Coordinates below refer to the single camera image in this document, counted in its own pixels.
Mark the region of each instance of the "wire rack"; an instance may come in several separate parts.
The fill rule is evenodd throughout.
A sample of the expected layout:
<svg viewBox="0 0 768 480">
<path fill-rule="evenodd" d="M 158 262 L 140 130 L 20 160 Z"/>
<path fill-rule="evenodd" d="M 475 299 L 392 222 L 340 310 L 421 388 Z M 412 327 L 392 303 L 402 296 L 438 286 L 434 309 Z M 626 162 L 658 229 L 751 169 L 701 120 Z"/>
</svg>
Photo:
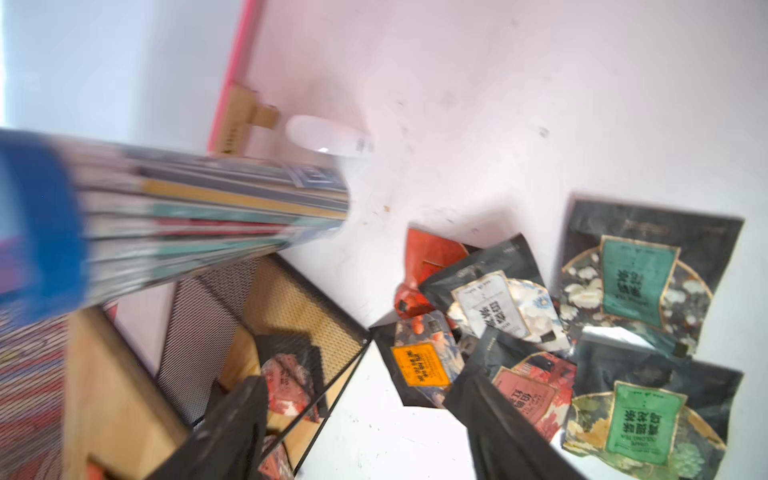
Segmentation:
<svg viewBox="0 0 768 480">
<path fill-rule="evenodd" d="M 309 405 L 277 434 L 271 448 L 263 452 L 264 460 L 310 411 L 319 407 L 321 414 L 327 414 L 329 387 L 359 357 L 370 337 L 276 254 L 182 279 L 157 383 L 188 425 L 204 418 L 211 383 L 222 373 L 238 326 L 257 345 L 270 342 L 271 351 L 319 351 L 303 361 L 315 379 Z"/>
</svg>

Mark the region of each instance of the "white floor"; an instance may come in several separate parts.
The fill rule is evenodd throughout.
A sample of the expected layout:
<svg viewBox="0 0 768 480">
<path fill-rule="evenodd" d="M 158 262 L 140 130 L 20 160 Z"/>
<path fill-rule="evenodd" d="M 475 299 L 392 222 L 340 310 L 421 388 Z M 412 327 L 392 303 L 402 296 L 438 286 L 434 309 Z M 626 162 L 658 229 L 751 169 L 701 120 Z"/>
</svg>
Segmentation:
<svg viewBox="0 0 768 480">
<path fill-rule="evenodd" d="M 368 160 L 338 160 L 353 198 L 342 231 L 285 253 L 363 325 L 392 308 L 410 224 L 479 247 L 522 232 L 550 283 L 573 194 L 745 217 L 697 359 L 746 373 L 719 478 L 764 478 L 768 5 L 267 0 L 261 28 L 250 86 L 283 118 L 376 142 Z M 302 475 L 473 471 L 464 429 L 402 407 L 371 348 Z"/>
</svg>

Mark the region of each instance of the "black bag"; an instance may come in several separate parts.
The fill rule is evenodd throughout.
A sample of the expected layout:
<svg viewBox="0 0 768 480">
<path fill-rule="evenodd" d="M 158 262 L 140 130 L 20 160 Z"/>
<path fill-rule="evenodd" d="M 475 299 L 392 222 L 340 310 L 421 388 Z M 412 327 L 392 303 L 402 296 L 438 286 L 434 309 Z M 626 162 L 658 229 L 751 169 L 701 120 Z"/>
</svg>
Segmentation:
<svg viewBox="0 0 768 480">
<path fill-rule="evenodd" d="M 534 343 L 485 329 L 467 364 L 480 368 L 547 442 L 563 426 L 576 377 L 573 363 Z"/>
<path fill-rule="evenodd" d="M 565 234 L 560 316 L 622 326 L 663 353 L 692 354 L 743 220 L 578 200 Z"/>
<path fill-rule="evenodd" d="M 635 478 L 712 480 L 740 372 L 584 335 L 563 448 Z"/>
<path fill-rule="evenodd" d="M 445 397 L 467 427 L 479 480 L 584 480 L 486 378 L 467 365 Z"/>
<path fill-rule="evenodd" d="M 269 404 L 264 378 L 246 378 L 147 480 L 263 478 L 258 468 Z"/>
</svg>

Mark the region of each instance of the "wooden board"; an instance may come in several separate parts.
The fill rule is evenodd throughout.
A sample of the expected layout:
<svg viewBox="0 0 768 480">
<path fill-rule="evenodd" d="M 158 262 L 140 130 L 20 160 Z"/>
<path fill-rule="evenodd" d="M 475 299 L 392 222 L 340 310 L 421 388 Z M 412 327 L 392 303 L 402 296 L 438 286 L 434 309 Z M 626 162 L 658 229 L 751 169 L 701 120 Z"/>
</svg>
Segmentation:
<svg viewBox="0 0 768 480">
<path fill-rule="evenodd" d="M 344 373 L 337 379 L 333 385 L 331 385 L 328 393 L 326 394 L 326 401 L 329 408 L 333 406 L 336 400 L 339 398 L 341 389 L 349 380 L 349 376 L 357 365 L 356 360 L 350 365 Z M 227 361 L 224 363 L 224 369 L 219 377 L 219 383 L 224 388 L 231 390 L 238 383 L 249 375 L 258 375 L 260 373 L 259 356 L 256 350 L 256 343 L 253 341 L 253 337 L 242 326 L 238 326 L 235 331 L 235 337 L 230 347 L 230 353 L 227 357 Z M 281 415 L 278 413 L 269 412 L 267 414 L 267 428 L 270 431 L 282 432 L 295 417 L 288 415 Z M 296 466 L 304 453 L 309 448 L 312 439 L 317 435 L 322 423 L 315 423 L 310 421 L 302 421 L 296 426 L 285 439 L 286 450 L 288 451 L 288 458 L 291 465 Z"/>
<path fill-rule="evenodd" d="M 98 308 L 69 316 L 64 474 L 81 480 L 86 459 L 139 480 L 189 436 L 133 352 Z"/>
</svg>

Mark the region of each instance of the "floral pattern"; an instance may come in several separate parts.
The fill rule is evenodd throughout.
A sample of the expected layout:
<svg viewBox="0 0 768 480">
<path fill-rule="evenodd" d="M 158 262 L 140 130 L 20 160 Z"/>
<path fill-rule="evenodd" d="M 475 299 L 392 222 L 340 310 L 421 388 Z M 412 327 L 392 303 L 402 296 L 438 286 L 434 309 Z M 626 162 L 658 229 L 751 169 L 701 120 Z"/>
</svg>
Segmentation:
<svg viewBox="0 0 768 480">
<path fill-rule="evenodd" d="M 528 280 L 507 279 L 507 285 L 520 316 L 531 332 L 531 335 L 523 340 L 530 343 L 541 343 L 541 348 L 548 352 L 567 349 L 571 344 L 563 331 L 560 317 L 557 310 L 554 309 L 549 291 Z M 451 305 L 447 315 L 458 324 L 466 323 L 468 326 L 468 320 L 458 302 Z M 550 332 L 554 333 L 554 339 L 543 343 L 542 336 Z"/>
<path fill-rule="evenodd" d="M 620 326 L 643 337 L 663 353 L 691 355 L 696 351 L 703 319 L 707 314 L 712 293 L 698 275 L 685 263 L 675 263 L 660 308 L 665 325 L 656 329 L 646 323 L 605 315 L 600 248 L 582 252 L 562 269 L 560 316 L 563 328 L 578 337 L 578 331 L 587 325 Z"/>
<path fill-rule="evenodd" d="M 692 409 L 683 407 L 677 417 L 674 448 L 667 465 L 655 465 L 605 450 L 613 404 L 612 392 L 574 398 L 568 413 L 563 449 L 582 457 L 596 456 L 611 467 L 642 480 L 714 478 L 726 446 Z M 705 468 L 707 463 L 714 467 Z"/>
<path fill-rule="evenodd" d="M 415 316 L 412 319 L 399 320 L 395 327 L 395 346 L 431 343 L 445 373 L 453 382 L 464 369 L 464 359 L 456 345 L 453 334 L 441 312 Z M 436 386 L 414 387 L 423 393 L 439 409 L 443 408 L 446 389 Z"/>
<path fill-rule="evenodd" d="M 531 357 L 512 367 L 511 371 L 529 379 L 547 383 L 557 389 L 558 393 L 552 399 L 548 410 L 534 424 L 539 434 L 547 442 L 551 442 L 563 426 L 565 417 L 568 415 L 568 409 L 571 407 L 576 366 L 550 353 L 542 352 L 537 355 L 543 356 L 555 365 L 550 372 L 534 366 L 529 362 Z"/>
</svg>

